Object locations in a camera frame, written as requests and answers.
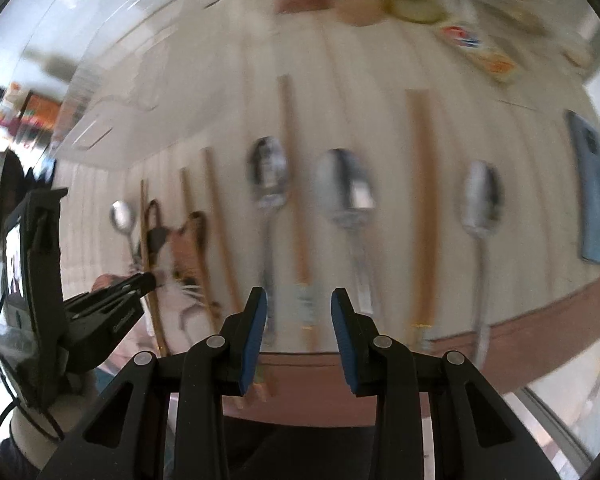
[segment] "wooden chopstick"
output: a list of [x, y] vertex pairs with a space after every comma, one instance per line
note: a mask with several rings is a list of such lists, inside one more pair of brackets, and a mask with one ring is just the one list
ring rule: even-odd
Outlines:
[[200, 254], [198, 250], [198, 241], [196, 240], [196, 224], [191, 218], [192, 213], [195, 211], [195, 206], [193, 202], [193, 195], [191, 193], [191, 188], [189, 185], [189, 175], [187, 173], [187, 168], [180, 168], [180, 187], [182, 188], [182, 203], [185, 208], [185, 218], [186, 218], [186, 226], [187, 231], [189, 232], [189, 242], [191, 243], [191, 247], [193, 249], [193, 259], [195, 265], [195, 275], [199, 281], [198, 285], [200, 286], [200, 291], [202, 292], [203, 304], [205, 306], [205, 310], [210, 317], [211, 323], [213, 324], [216, 332], [220, 330], [220, 319], [219, 316], [213, 310], [211, 303], [211, 283], [209, 280], [208, 270], [206, 268], [206, 264], [203, 258], [203, 255]]
[[238, 292], [238, 280], [235, 277], [234, 263], [229, 248], [229, 238], [226, 233], [226, 222], [224, 221], [224, 212], [222, 211], [222, 203], [220, 202], [220, 189], [218, 186], [214, 153], [211, 148], [205, 148], [202, 151], [205, 157], [206, 185], [211, 197], [211, 221], [213, 231], [218, 234], [224, 280], [229, 288], [232, 310], [234, 312], [241, 312], [242, 302], [240, 301], [240, 293]]
[[438, 162], [432, 95], [428, 90], [408, 89], [406, 105], [411, 118], [413, 142], [414, 266], [413, 307], [407, 341], [422, 350], [425, 331], [436, 319], [436, 279], [438, 275]]
[[285, 136], [286, 160], [289, 168], [289, 186], [287, 200], [293, 215], [294, 249], [296, 254], [296, 285], [298, 287], [300, 308], [311, 309], [304, 313], [308, 321], [302, 326], [308, 349], [315, 352], [317, 348], [317, 327], [311, 287], [311, 267], [309, 265], [309, 237], [302, 204], [302, 193], [298, 182], [298, 128], [293, 103], [291, 77], [283, 75], [278, 78], [278, 90], [282, 105], [283, 127]]
[[[144, 179], [140, 181], [140, 255], [142, 257], [142, 270], [151, 272], [151, 264], [149, 262], [149, 247], [146, 244], [146, 219], [144, 213], [147, 205], [147, 185]], [[167, 339], [164, 336], [162, 327], [162, 319], [160, 318], [160, 309], [158, 308], [158, 294], [152, 290], [146, 295], [146, 302], [149, 307], [149, 316], [151, 323], [154, 326], [155, 341], [158, 345], [158, 354], [160, 357], [170, 355]]]

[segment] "spoon handle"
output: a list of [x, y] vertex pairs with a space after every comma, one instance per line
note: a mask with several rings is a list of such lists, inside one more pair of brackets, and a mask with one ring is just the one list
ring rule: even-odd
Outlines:
[[488, 314], [488, 275], [487, 275], [487, 241], [484, 238], [476, 240], [478, 253], [478, 273], [475, 282], [474, 332], [477, 335], [474, 348], [474, 366], [481, 370], [487, 359], [491, 327]]
[[126, 243], [129, 244], [129, 252], [131, 253], [131, 263], [136, 266], [138, 264], [138, 259], [136, 258], [136, 254], [134, 252], [134, 243], [131, 239], [131, 233], [126, 235]]
[[273, 344], [276, 337], [276, 302], [275, 288], [273, 283], [273, 246], [271, 243], [272, 214], [264, 215], [262, 245], [264, 249], [264, 261], [262, 266], [262, 288], [267, 294], [267, 320], [264, 325], [264, 342]]
[[359, 230], [348, 229], [349, 254], [353, 262], [353, 271], [358, 289], [358, 311], [367, 316], [374, 315], [371, 300], [371, 278], [366, 264], [366, 252]]

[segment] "metal spoon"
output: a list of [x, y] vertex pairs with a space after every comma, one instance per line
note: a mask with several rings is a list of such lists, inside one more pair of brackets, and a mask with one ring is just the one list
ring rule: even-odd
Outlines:
[[137, 263], [134, 254], [134, 244], [131, 240], [131, 233], [136, 226], [136, 212], [127, 202], [116, 200], [109, 208], [109, 221], [117, 232], [125, 235], [126, 241], [129, 244], [129, 251], [131, 252], [131, 260], [134, 264]]
[[369, 222], [376, 207], [366, 171], [353, 153], [336, 148], [320, 157], [315, 183], [318, 206], [347, 233], [358, 288], [358, 309], [362, 314], [373, 316], [376, 313], [372, 283], [360, 236], [360, 229]]
[[474, 366], [482, 368], [489, 349], [491, 327], [487, 322], [487, 241], [497, 228], [502, 209], [502, 186], [498, 172], [490, 164], [474, 160], [464, 181], [462, 227], [475, 238], [478, 251], [478, 274], [474, 288]]
[[258, 139], [249, 154], [248, 171], [254, 199], [263, 213], [262, 286], [267, 293], [267, 322], [263, 338], [266, 344], [272, 344], [276, 333], [276, 309], [271, 227], [275, 213], [285, 205], [288, 183], [286, 156], [279, 140], [271, 136]]

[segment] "sticker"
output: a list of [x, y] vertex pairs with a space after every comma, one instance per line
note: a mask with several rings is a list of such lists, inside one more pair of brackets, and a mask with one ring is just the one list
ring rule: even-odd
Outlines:
[[480, 38], [467, 28], [459, 25], [449, 25], [441, 29], [442, 34], [459, 46], [478, 48], [482, 44]]
[[509, 57], [497, 52], [492, 53], [491, 57], [483, 57], [482, 61], [485, 63], [487, 70], [495, 74], [506, 74], [516, 68], [515, 63]]

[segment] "blue gripper pad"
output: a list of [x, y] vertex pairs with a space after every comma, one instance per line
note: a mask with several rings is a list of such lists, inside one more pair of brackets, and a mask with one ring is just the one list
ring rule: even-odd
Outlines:
[[331, 295], [331, 322], [333, 323], [333, 330], [336, 333], [344, 378], [351, 388], [352, 393], [355, 394], [358, 391], [358, 364], [349, 335], [349, 327], [347, 327], [344, 319], [343, 308], [345, 307], [340, 304], [336, 290], [334, 290]]
[[267, 295], [261, 289], [260, 298], [256, 313], [253, 316], [253, 323], [249, 335], [244, 343], [242, 350], [242, 373], [238, 386], [240, 393], [244, 395], [248, 387], [253, 382], [253, 376], [256, 373], [256, 365], [258, 364], [258, 354], [260, 353], [260, 345], [262, 344], [262, 333], [264, 332], [264, 323], [267, 320]]

